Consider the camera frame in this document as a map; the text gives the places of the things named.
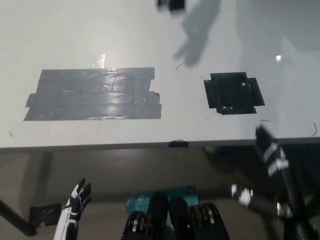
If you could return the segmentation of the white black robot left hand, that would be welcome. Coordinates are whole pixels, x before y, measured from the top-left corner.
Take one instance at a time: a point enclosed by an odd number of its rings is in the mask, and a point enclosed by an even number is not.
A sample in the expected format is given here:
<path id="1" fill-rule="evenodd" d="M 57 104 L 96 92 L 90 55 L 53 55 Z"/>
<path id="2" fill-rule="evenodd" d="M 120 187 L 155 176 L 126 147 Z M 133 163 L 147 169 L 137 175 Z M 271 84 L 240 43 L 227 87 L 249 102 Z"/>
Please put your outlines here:
<path id="1" fill-rule="evenodd" d="M 82 178 L 72 190 L 60 213 L 53 240 L 77 240 L 79 222 L 87 204 L 92 201 L 91 183 Z"/>

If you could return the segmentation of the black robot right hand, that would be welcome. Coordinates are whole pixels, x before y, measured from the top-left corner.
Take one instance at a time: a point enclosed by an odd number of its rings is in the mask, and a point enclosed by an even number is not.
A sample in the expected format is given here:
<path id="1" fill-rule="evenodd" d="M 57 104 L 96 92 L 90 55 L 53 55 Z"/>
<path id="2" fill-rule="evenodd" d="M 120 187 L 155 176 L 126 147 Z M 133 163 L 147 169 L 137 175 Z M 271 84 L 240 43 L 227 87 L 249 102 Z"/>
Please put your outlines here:
<path id="1" fill-rule="evenodd" d="M 263 125 L 255 129 L 255 148 L 270 178 L 276 172 L 289 167 L 289 160 L 283 148 Z"/>

